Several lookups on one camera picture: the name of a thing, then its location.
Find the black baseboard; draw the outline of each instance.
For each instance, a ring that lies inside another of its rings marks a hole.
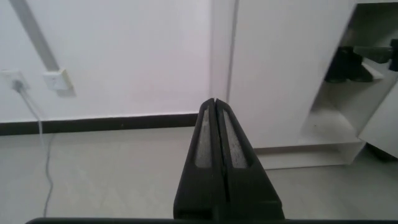
[[[43,133],[110,131],[146,128],[177,128],[194,126],[198,114],[171,114],[126,118],[93,118],[66,121],[43,121]],[[38,134],[37,122],[0,123],[0,136]]]

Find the wall socket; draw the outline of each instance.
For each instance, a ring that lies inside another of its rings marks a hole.
[[[1,70],[0,71],[0,76],[2,76],[3,80],[5,81],[5,84],[9,87],[12,88],[12,83],[14,80],[19,80],[24,84],[24,88],[28,89],[29,85],[27,84],[24,76],[22,75],[22,72],[19,70]]]
[[[60,69],[57,72],[45,72],[43,77],[47,87],[51,90],[69,90],[72,88],[72,83],[65,69]]]

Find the black shoe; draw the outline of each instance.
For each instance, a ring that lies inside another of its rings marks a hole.
[[[328,83],[343,83],[346,81],[346,62],[347,55],[343,49],[339,47],[333,60],[331,61],[325,81]]]

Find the white wall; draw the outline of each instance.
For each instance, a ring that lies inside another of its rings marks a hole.
[[[209,97],[210,0],[29,0],[75,95],[48,90],[9,2],[0,1],[0,69],[20,69],[43,119],[194,113]],[[33,120],[0,80],[0,122]]]

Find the white cabinet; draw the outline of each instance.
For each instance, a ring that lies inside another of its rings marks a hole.
[[[398,38],[396,6],[357,7],[351,18],[356,1],[239,2],[228,103],[264,168],[349,164],[361,139],[398,145],[373,134],[398,131],[398,118],[381,121],[398,113],[398,93],[384,99],[398,76],[387,64],[364,61],[379,75],[372,83],[323,81],[339,45]]]

